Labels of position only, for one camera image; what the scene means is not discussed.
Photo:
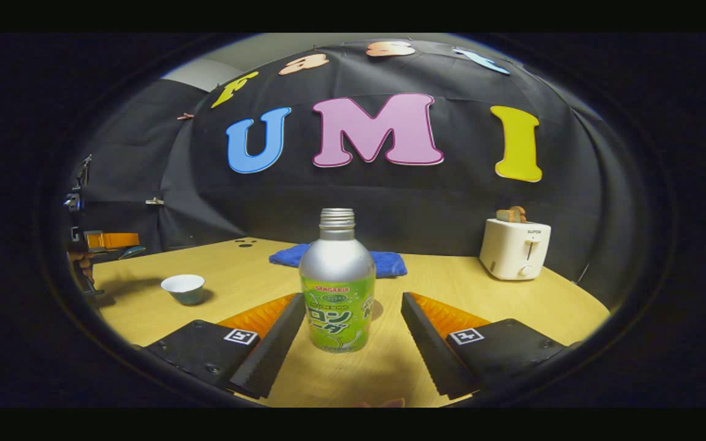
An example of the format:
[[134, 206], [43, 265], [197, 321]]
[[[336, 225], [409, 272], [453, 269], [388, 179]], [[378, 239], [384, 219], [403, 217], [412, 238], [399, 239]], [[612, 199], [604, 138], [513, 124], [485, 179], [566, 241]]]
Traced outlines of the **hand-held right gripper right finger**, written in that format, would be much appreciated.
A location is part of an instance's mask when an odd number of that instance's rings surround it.
[[415, 292], [403, 293], [401, 315], [435, 388], [449, 399], [504, 393], [568, 352], [514, 318], [490, 323]]

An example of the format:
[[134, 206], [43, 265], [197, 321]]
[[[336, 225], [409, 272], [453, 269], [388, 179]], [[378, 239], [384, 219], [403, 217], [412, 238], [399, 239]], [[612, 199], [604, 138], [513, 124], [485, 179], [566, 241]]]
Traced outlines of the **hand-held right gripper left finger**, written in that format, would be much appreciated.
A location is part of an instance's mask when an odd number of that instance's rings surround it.
[[291, 293], [219, 323], [194, 319], [145, 352], [222, 391], [267, 398], [304, 318], [303, 295]]

